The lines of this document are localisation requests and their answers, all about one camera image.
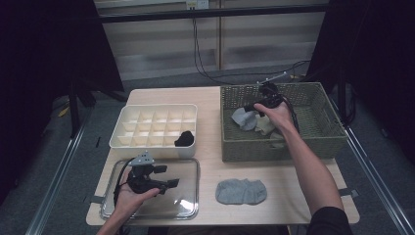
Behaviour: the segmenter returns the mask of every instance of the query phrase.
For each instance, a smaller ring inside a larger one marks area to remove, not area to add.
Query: green woven basket
[[[319,82],[276,83],[279,93],[289,98],[300,125],[300,135],[321,159],[332,159],[347,142],[336,112]],[[290,153],[283,138],[244,131],[231,118],[235,110],[261,99],[259,85],[232,85],[220,88],[222,160],[249,162],[287,160]]]

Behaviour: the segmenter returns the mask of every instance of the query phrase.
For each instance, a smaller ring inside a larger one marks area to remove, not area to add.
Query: black sleeve
[[[314,213],[307,235],[350,235],[352,234],[346,213],[338,208],[322,208]]]

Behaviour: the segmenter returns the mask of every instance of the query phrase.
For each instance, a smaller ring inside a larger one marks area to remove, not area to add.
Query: clear plastic lid
[[[114,189],[124,164],[124,161],[120,161],[114,166],[101,206],[101,217],[103,218],[110,217],[114,211]],[[167,165],[167,171],[150,174],[152,179],[167,181],[179,178],[179,183],[176,188],[167,189],[164,195],[157,195],[144,202],[131,218],[190,219],[194,217],[198,211],[199,162],[196,159],[155,160],[154,166],[157,165]]]

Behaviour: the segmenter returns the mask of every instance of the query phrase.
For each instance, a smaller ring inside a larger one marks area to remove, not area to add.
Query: folded gray cloth
[[[225,205],[256,205],[266,199],[266,188],[260,180],[227,179],[216,187],[217,202]]]
[[[233,113],[232,119],[239,124],[242,130],[252,130],[256,127],[254,111],[245,112],[244,108],[239,108]]]

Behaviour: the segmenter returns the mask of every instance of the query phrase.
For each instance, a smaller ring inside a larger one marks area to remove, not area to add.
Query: white storage box
[[[195,105],[125,106],[118,117],[110,146],[123,158],[148,151],[155,159],[193,158],[196,151]],[[190,131],[193,143],[176,147],[175,141]]]

